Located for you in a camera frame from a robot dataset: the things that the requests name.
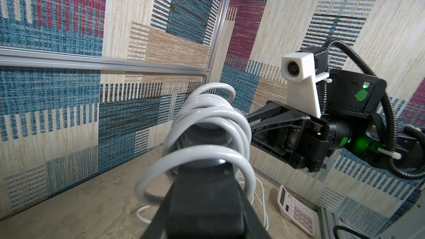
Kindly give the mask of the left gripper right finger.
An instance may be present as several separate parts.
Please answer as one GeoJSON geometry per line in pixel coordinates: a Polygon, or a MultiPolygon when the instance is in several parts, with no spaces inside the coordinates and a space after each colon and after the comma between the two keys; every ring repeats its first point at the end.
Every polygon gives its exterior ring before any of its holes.
{"type": "Polygon", "coordinates": [[[270,239],[271,236],[264,228],[259,217],[255,213],[250,204],[249,199],[246,197],[242,187],[237,183],[238,195],[238,216],[240,217],[240,228],[238,231],[238,239],[270,239]]]}

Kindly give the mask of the black power strip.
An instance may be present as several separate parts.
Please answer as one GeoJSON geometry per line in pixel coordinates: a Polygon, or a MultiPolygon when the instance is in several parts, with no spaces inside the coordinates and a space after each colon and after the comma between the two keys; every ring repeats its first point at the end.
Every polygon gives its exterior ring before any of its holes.
{"type": "MultiPolygon", "coordinates": [[[[243,135],[232,121],[208,118],[168,137],[169,154],[183,149],[211,145],[199,154],[212,154],[220,146],[244,149],[243,135]]],[[[240,228],[236,169],[227,158],[193,158],[172,170],[176,200],[172,224],[176,239],[237,239],[240,228]]]]}

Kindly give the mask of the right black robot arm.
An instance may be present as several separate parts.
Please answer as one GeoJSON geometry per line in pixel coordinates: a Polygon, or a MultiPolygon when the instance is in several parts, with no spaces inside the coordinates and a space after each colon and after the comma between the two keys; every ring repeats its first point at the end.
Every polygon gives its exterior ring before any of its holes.
{"type": "Polygon", "coordinates": [[[397,130],[376,108],[386,83],[344,70],[288,75],[287,102],[268,101],[249,114],[252,145],[294,169],[317,172],[337,149],[375,168],[417,180],[425,176],[425,135],[397,130]]]}

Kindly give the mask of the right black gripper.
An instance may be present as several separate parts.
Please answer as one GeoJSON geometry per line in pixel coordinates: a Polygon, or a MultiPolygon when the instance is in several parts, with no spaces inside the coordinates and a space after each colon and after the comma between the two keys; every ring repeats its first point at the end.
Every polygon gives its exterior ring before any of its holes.
{"type": "Polygon", "coordinates": [[[253,123],[251,144],[254,147],[294,169],[308,169],[310,173],[325,169],[325,159],[352,138],[352,129],[342,117],[325,114],[311,118],[278,101],[267,101],[246,115],[246,119],[253,123]],[[300,142],[299,128],[302,130],[300,142]]]}

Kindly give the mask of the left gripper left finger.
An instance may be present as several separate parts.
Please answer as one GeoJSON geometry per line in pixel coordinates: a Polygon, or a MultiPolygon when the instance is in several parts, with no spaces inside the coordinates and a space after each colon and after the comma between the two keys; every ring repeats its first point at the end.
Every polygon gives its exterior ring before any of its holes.
{"type": "Polygon", "coordinates": [[[151,224],[141,236],[141,239],[175,239],[176,229],[172,224],[175,213],[176,200],[175,184],[169,188],[163,202],[161,203],[157,213],[155,214],[151,224]]]}

